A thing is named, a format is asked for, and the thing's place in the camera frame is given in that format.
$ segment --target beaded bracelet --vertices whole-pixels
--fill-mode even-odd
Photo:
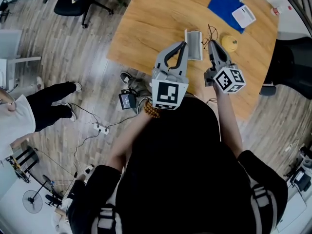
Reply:
[[[144,111],[152,118],[160,118],[161,110],[159,108],[153,107],[148,100],[144,105]]]

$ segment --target blue cloth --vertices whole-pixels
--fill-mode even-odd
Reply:
[[[232,12],[243,6],[239,0],[211,0],[208,9],[221,17],[228,25],[239,33],[243,33],[244,29],[239,26],[238,22],[232,16]]]

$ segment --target yellow round object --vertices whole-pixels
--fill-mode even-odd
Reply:
[[[229,53],[234,52],[238,47],[237,40],[231,35],[224,36],[221,40],[221,44],[223,48]]]

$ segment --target wooden floor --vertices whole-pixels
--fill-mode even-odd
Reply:
[[[119,73],[127,70],[137,77],[146,75],[109,61],[106,58],[110,42],[125,8],[117,0],[99,0],[115,10],[113,16],[99,7],[92,6],[88,14],[89,28],[82,29],[81,18],[61,17],[53,12],[57,0],[19,0],[12,6],[5,29],[23,30],[19,55],[42,56],[41,62],[19,65],[17,76],[21,85],[33,83],[40,75],[45,86],[65,81],[79,81],[83,92],[68,96],[63,101],[74,102],[93,112],[100,123],[109,125],[134,116],[131,110],[121,109],[118,94],[124,88]],[[31,145],[45,152],[63,166],[64,171],[43,153],[39,152],[40,164],[32,169],[39,180],[42,174],[56,182],[57,190],[64,190],[73,179],[76,169],[74,152],[78,143],[96,135],[95,122],[88,113],[76,109],[79,120],[59,120],[54,126],[36,133]],[[78,149],[78,158],[84,169],[87,164],[103,164],[115,137],[130,120],[112,126],[109,135],[89,139]],[[259,104],[248,121],[239,122],[245,149],[252,150],[260,159],[281,176],[297,154],[312,128],[312,103],[298,92],[279,86],[274,97],[259,97]],[[285,149],[295,141],[288,152]]]

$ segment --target black sleeve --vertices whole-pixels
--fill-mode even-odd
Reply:
[[[67,216],[73,234],[89,234],[102,206],[113,194],[120,180],[120,171],[109,166],[97,166],[84,191],[70,205]]]
[[[279,222],[287,204],[288,187],[286,181],[251,151],[242,152],[238,161],[250,177],[274,194],[277,203],[277,222]]]

